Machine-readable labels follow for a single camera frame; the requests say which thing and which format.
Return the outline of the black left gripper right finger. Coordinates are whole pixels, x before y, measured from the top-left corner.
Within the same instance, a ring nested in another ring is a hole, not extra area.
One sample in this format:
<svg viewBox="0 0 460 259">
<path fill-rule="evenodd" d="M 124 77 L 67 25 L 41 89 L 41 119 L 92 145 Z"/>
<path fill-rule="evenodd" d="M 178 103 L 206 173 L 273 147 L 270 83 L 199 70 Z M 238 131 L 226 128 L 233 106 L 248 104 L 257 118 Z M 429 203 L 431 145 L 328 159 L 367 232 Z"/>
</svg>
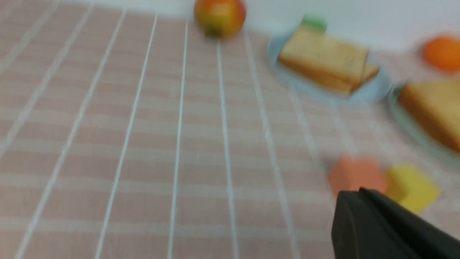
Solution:
<svg viewBox="0 0 460 259">
<path fill-rule="evenodd" d="M 459 240 L 412 213 L 377 190 L 360 187 L 389 227 L 423 259 L 458 259 Z"/>
</svg>

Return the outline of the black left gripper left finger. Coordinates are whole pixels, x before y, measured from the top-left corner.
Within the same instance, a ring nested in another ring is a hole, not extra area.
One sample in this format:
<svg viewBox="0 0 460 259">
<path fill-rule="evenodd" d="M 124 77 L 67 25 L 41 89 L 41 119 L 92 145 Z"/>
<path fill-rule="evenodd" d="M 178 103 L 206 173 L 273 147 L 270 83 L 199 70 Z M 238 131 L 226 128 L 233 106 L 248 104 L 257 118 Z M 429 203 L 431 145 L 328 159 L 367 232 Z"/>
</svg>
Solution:
<svg viewBox="0 0 460 259">
<path fill-rule="evenodd" d="M 420 259 L 388 228 L 364 196 L 340 191 L 331 230 L 336 259 Z"/>
</svg>

